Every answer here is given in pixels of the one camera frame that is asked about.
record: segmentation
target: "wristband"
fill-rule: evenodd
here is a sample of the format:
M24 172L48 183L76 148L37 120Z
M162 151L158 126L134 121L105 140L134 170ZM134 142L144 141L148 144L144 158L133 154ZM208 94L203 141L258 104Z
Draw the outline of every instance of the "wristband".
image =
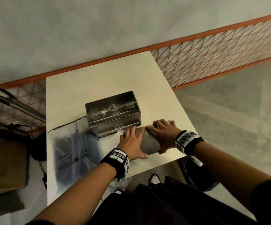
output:
M183 154L192 155L195 145L200 141L204 140L198 134L192 131L183 130L176 137L175 146Z
M117 171L115 178L118 178L118 181L125 178L128 173L129 158L121 149L114 148L101 160L100 163L108 163L113 166Z

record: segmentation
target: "person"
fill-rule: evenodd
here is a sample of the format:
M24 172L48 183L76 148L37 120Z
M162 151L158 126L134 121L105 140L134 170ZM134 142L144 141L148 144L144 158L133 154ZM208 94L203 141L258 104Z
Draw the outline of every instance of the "person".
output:
M132 127L127 129L125 137L120 136L117 148L100 165L72 185L28 225L271 224L270 175L205 143L197 134L182 131L174 121L169 125L165 120L157 120L153 125L146 129L160 143L160 154L177 147L195 156L255 215L257 221L168 176L161 183L157 175L152 175L149 187L138 185L130 195L111 193L94 213L110 182L128 172L127 162L148 158L140 149L145 128L137 137L135 127Z

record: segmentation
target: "orange metal frame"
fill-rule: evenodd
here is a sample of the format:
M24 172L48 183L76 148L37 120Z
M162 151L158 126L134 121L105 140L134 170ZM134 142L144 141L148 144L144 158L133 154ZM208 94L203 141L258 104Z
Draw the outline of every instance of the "orange metal frame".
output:
M268 20L271 20L271 15L261 17L261 18L257 18L257 19L253 19L253 20L249 20L249 21L245 21L245 22L242 22L242 23L234 24L234 25L230 25L230 26L226 26L226 27L221 27L221 28L218 28L218 29L210 30L210 31L205 31L205 32L202 32L202 33L182 37L182 38L179 38L179 39L174 39L174 40L167 41L167 42L162 42L162 43L159 43L159 44L156 44L156 45L143 47L143 48L140 48L140 49L136 49L136 50L121 53L121 54L118 54L118 55L102 58L102 59L99 59L99 60L95 60L95 61L91 61L91 62L79 64L79 65L74 65L74 66L71 66L71 67L67 67L67 68L63 68L63 69L59 69L59 70L55 70L55 71L51 71L51 72L46 72L46 73L43 73L43 74L40 74L40 75L35 75L35 76L27 77L27 78L24 78L24 79L4 83L4 84L1 84L0 87L2 87L4 89L8 89L8 88L22 86L22 85L28 84L28 83L34 83L34 82L44 80L48 76L57 75L57 74L60 74L60 73L65 73L65 72L68 72L68 71L76 70L76 69L87 67L87 66L90 66L90 65L95 65L95 64L102 63L102 62L109 61L109 60L114 60L114 59L117 59L117 58L129 56L129 55L132 55L132 54L141 53L141 52L148 51L148 50L151 52L153 50L157 50L157 49L164 48L164 47L167 47L167 46L183 43L183 42L186 42L186 41L192 41L192 40L197 39L197 38L206 37L206 36L218 34L218 33L221 33L221 32L225 32L225 31L228 31L228 30L238 29L238 28L241 28L241 27L246 27L246 26L249 26L249 25L257 24L257 23L260 23L260 22L268 21ZM206 78L203 78L203 79L200 79L200 80L197 80L195 82L191 82L191 83L188 83L188 84L185 84L185 85L182 85L182 86L178 86L178 87L173 88L173 90L177 90L177 89L180 89L180 88L183 88L183 87L186 87L186 86L190 86L190 85L193 85L193 84L196 84L196 83L208 80L208 79L212 79L212 78L215 78L215 77L218 77L218 76L221 76L221 75L225 75L225 74L228 74L228 73L231 73L231 72L234 72L234 71L238 71L238 70L241 70L241 69L244 69L244 68L247 68L247 67L250 67L250 66L254 66L256 64L260 64L260 63L263 63L263 62L266 62L266 61L269 61L269 60L271 60L271 58L261 60L261 61L249 64L249 65L241 66L241 67L238 67L238 68L226 71L226 72L222 72L222 73L219 73L219 74L216 74L216 75L212 75L210 77L206 77Z

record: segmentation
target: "shoe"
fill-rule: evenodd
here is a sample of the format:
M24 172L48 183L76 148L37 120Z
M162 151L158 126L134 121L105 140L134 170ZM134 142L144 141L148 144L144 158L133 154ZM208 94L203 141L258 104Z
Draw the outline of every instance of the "shoe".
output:
M114 193L116 194L122 194L124 191L121 188L115 189Z
M149 187L159 183L161 183L159 176L157 174L152 174L149 178Z

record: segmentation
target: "metal box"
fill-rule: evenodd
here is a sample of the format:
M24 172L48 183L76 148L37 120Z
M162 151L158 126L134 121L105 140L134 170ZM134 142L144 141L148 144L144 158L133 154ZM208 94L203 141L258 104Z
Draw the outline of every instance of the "metal box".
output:
M85 104L89 128L99 138L141 125L141 110L133 91Z

